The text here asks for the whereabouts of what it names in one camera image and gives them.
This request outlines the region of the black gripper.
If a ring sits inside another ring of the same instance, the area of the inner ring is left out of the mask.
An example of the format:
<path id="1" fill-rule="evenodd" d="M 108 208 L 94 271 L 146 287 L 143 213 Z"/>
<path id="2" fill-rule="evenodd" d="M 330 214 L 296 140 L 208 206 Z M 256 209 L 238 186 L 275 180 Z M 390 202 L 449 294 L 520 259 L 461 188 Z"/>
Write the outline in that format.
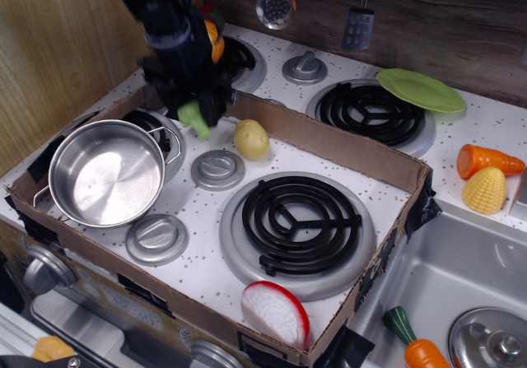
<path id="1" fill-rule="evenodd" d="M 177 116 L 182 105 L 197 100 L 206 125 L 214 127 L 235 90 L 231 77 L 212 62 L 206 20 L 206 16 L 142 16 L 152 52 L 141 56 L 138 66 L 156 88 L 167 116 Z"/>

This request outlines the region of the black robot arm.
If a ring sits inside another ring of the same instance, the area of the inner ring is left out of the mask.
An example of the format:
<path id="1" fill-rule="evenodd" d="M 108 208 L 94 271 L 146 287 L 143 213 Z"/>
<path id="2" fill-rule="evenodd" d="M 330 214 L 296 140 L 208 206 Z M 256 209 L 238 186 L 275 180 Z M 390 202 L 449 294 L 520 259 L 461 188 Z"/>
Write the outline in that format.
<path id="1" fill-rule="evenodd" d="M 192 0 L 122 0 L 145 30 L 153 55 L 138 65 L 171 115 L 195 100 L 207 126 L 217 125 L 235 91 L 231 77 L 212 61 L 207 18 Z"/>

